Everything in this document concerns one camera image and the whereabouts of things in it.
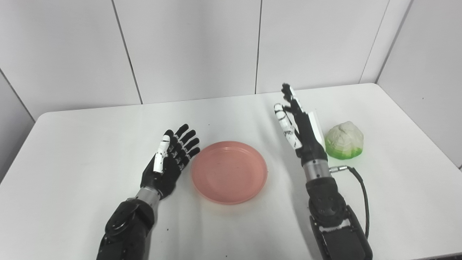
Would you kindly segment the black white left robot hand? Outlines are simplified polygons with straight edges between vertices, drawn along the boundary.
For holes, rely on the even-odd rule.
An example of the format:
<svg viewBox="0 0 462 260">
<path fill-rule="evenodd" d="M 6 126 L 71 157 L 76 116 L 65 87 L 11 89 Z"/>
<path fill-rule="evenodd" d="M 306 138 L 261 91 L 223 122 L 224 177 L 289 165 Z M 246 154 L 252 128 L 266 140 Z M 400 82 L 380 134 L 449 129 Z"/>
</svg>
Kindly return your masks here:
<svg viewBox="0 0 462 260">
<path fill-rule="evenodd" d="M 151 188 L 165 199 L 172 194 L 182 171 L 200 153 L 199 138 L 188 124 L 176 132 L 167 130 L 157 151 L 143 171 L 140 187 Z"/>
</svg>

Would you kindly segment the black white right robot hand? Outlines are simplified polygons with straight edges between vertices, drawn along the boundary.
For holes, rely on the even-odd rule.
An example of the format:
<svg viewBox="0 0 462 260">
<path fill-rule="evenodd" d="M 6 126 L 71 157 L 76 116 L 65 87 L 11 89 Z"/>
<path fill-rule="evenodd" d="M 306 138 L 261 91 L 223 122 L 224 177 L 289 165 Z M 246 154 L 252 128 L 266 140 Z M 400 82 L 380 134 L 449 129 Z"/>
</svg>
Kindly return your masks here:
<svg viewBox="0 0 462 260">
<path fill-rule="evenodd" d="M 287 83 L 282 84 L 284 100 L 290 105 L 277 103 L 274 113 L 285 138 L 305 165 L 310 161 L 328 160 L 324 147 L 317 140 L 309 114 L 300 104 L 294 90 Z"/>
</svg>

